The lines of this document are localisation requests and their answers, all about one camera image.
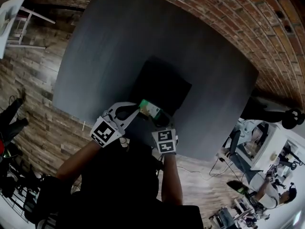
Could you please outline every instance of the white table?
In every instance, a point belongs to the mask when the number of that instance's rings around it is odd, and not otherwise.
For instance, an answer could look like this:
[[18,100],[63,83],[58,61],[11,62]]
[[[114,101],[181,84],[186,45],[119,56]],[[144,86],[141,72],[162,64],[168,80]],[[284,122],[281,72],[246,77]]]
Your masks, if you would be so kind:
[[253,160],[249,159],[239,148],[236,149],[236,152],[251,166],[251,170],[262,170],[267,173],[287,140],[285,132],[275,124],[269,123],[268,137]]
[[[32,15],[35,15],[39,18],[42,18],[50,23],[55,24],[55,21],[52,21],[34,11],[28,10],[24,7],[22,7],[24,0],[9,0],[3,3],[0,7],[0,14],[4,11],[8,11],[10,15],[10,22],[7,24],[6,29],[4,33],[0,36],[0,59],[3,59],[4,51],[6,47],[27,47],[27,48],[38,48],[38,49],[45,49],[45,47],[42,46],[35,46],[35,45],[26,45],[22,44],[22,39],[24,34],[26,33],[26,28],[30,22],[30,18]],[[24,12],[27,12],[29,15],[27,18],[17,18],[17,14],[19,10],[22,10]],[[24,21],[25,24],[23,25],[22,31],[20,34],[18,34],[17,40],[9,40],[10,31],[13,27],[13,24],[16,20],[16,18],[20,21]]]

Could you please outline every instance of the desk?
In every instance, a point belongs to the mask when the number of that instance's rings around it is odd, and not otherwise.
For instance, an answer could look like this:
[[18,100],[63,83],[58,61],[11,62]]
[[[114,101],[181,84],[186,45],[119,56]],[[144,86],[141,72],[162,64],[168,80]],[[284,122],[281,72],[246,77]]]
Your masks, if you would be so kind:
[[24,0],[9,0],[1,5],[0,14],[2,14],[4,11],[8,11],[10,13],[10,22],[7,24],[4,33],[0,36],[0,59],[3,59],[11,28],[23,2]]
[[[41,14],[38,14],[34,11],[31,11],[29,9],[26,9],[25,7],[22,7],[24,0],[9,0],[2,4],[0,8],[0,14],[3,12],[7,12],[10,17],[10,21],[7,24],[5,31],[0,36],[0,59],[3,59],[4,51],[6,47],[19,47],[19,48],[36,48],[36,49],[45,49],[44,46],[35,46],[31,44],[22,44],[22,39],[26,33],[27,26],[29,25],[30,19],[32,15],[35,15],[43,20],[46,20],[50,23],[55,24],[55,21],[52,21]],[[24,11],[28,13],[29,15],[27,17],[24,16],[17,16],[18,11]],[[12,29],[13,23],[15,20],[18,20],[19,23],[17,25],[17,28],[14,28],[15,31],[11,33],[12,38],[9,39],[10,31]],[[22,22],[23,27],[22,29],[19,27],[20,23]]]
[[[177,153],[211,160],[240,117],[258,72],[224,37],[165,0],[91,0],[63,56],[53,105],[94,124],[111,105],[128,100],[152,56],[192,84],[173,116]],[[143,121],[137,118],[126,132],[152,140]]]
[[253,160],[249,159],[239,148],[236,149],[236,152],[251,166],[252,170],[263,170],[264,173],[267,173],[287,140],[285,132],[276,124],[269,123],[268,137]]

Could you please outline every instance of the wire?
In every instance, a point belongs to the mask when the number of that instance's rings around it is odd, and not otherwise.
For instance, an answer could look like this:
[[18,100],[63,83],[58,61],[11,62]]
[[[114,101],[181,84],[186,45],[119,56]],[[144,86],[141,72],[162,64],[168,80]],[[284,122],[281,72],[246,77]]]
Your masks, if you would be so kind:
[[185,169],[185,168],[183,168],[183,167],[181,167],[181,166],[177,166],[177,168],[181,168],[181,169],[183,169],[183,170],[186,170],[186,171],[189,172],[189,173],[199,173],[199,174],[201,175],[201,178],[202,178],[203,180],[205,180],[205,181],[208,181],[208,180],[210,180],[210,179],[213,178],[213,177],[210,177],[210,178],[208,178],[208,179],[204,179],[204,177],[202,176],[202,173],[201,173],[200,171],[189,171],[189,170],[187,170],[187,169]]
[[240,181],[240,179],[238,178],[238,176],[235,174],[235,172],[231,169],[231,167],[229,166],[230,170],[234,173],[234,175],[236,176],[237,180]]
[[243,173],[243,176],[242,176],[242,179],[241,179],[241,183],[243,182],[243,177],[244,177],[244,175],[246,174],[246,171]]
[[160,160],[160,161],[162,162],[163,157],[164,157],[164,154],[160,155],[160,157],[158,158],[158,160],[161,158],[161,160]]
[[201,178],[202,178],[203,180],[208,181],[208,180],[212,179],[213,177],[216,177],[216,176],[221,175],[221,174],[223,174],[224,172],[226,172],[226,171],[228,170],[228,168],[233,164],[233,162],[232,162],[230,165],[227,164],[226,167],[225,167],[221,172],[219,172],[219,173],[217,173],[217,174],[215,174],[215,175],[211,175],[211,171],[212,171],[213,168],[215,167],[217,161],[218,161],[218,159],[216,160],[215,164],[213,165],[212,169],[210,170],[210,172],[209,172],[210,178],[208,178],[208,179],[205,179],[200,171],[189,171],[188,169],[185,169],[184,167],[181,167],[181,166],[177,166],[177,168],[181,168],[181,169],[183,169],[183,170],[186,170],[186,171],[189,172],[189,173],[199,173],[200,176],[201,176]]
[[254,140],[254,142],[252,142],[252,145],[251,145],[251,148],[250,148],[251,150],[252,150],[252,147],[253,147],[254,143],[257,141],[258,138],[261,138],[262,135],[263,135],[263,134],[261,134],[260,136],[258,136],[258,137]]
[[209,176],[211,176],[211,171],[214,169],[214,167],[215,167],[215,165],[217,164],[218,160],[219,160],[219,158],[217,158],[217,160],[216,160],[215,164],[213,165],[212,169],[210,170],[210,172],[209,172]]

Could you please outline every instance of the black clothing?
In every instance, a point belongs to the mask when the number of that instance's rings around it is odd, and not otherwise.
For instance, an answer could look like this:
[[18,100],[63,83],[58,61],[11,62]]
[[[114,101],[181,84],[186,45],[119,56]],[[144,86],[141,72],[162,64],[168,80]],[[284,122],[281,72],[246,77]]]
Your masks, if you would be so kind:
[[17,121],[10,124],[22,103],[22,99],[17,98],[9,107],[7,107],[6,110],[0,114],[0,132],[2,134],[5,147],[25,126],[28,125],[28,120],[26,118],[22,120],[17,119]]
[[56,228],[203,228],[197,206],[156,199],[159,181],[151,148],[131,143],[128,152],[118,140],[102,148],[82,173],[81,190],[72,195],[70,186],[46,177],[35,208],[36,225],[57,213]]

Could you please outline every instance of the brick wall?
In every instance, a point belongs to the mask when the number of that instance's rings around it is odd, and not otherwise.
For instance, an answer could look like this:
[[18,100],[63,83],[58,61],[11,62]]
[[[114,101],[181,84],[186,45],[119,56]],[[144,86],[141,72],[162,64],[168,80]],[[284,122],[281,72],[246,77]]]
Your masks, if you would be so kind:
[[[90,0],[33,1],[85,8]],[[304,109],[305,31],[290,0],[167,1],[200,18],[237,47],[259,70],[260,92],[287,104],[294,100]]]

